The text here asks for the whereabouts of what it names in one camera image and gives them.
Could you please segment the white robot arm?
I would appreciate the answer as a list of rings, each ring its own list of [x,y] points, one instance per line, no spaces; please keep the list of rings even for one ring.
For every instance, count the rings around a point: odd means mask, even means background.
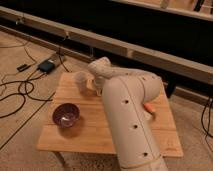
[[[107,57],[91,62],[88,70],[102,91],[121,171],[168,171],[143,108],[159,95],[161,79],[148,71],[112,67]]]

